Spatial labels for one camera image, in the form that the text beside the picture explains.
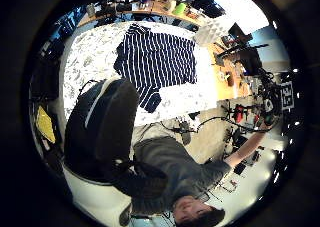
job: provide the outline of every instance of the wall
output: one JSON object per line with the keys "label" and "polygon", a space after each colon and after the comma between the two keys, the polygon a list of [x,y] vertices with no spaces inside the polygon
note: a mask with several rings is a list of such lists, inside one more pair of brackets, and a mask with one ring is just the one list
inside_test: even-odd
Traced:
{"label": "wall", "polygon": [[267,47],[258,48],[258,54],[262,67],[269,72],[286,72],[290,70],[290,58],[287,50],[278,38],[277,33],[271,26],[264,27],[252,33],[252,46],[269,44]]}

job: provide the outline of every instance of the red object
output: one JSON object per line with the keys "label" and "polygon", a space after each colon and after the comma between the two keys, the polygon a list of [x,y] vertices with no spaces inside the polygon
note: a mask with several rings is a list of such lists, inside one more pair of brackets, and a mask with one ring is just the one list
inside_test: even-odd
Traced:
{"label": "red object", "polygon": [[240,123],[243,119],[243,110],[244,108],[241,105],[236,105],[236,108],[234,110],[234,119],[236,123]]}
{"label": "red object", "polygon": [[260,118],[260,116],[259,116],[259,115],[255,115],[255,116],[254,116],[254,120],[253,120],[253,121],[254,121],[254,123],[257,123],[257,122],[258,122],[258,120],[259,120],[259,118]]}

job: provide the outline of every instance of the clothing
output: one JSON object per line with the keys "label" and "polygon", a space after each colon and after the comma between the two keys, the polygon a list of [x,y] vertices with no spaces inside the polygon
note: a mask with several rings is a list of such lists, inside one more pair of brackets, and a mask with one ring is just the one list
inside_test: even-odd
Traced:
{"label": "clothing", "polygon": [[199,198],[208,186],[216,185],[231,170],[223,161],[198,164],[184,146],[172,137],[144,140],[134,146],[138,161],[161,169],[168,184],[158,199],[132,199],[133,214],[151,215],[171,210],[180,197]]}
{"label": "clothing", "polygon": [[128,78],[140,94],[140,106],[155,111],[161,87],[196,83],[195,43],[132,24],[118,46],[114,69]]}

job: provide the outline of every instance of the yellow object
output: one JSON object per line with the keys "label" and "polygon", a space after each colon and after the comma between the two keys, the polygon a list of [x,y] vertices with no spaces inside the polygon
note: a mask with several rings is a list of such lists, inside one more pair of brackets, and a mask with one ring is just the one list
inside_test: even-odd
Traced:
{"label": "yellow object", "polygon": [[187,5],[185,3],[180,3],[172,12],[174,15],[182,15]]}
{"label": "yellow object", "polygon": [[41,106],[39,106],[38,109],[36,126],[40,133],[47,140],[49,140],[53,144],[56,142],[56,137],[53,133],[51,118]]}

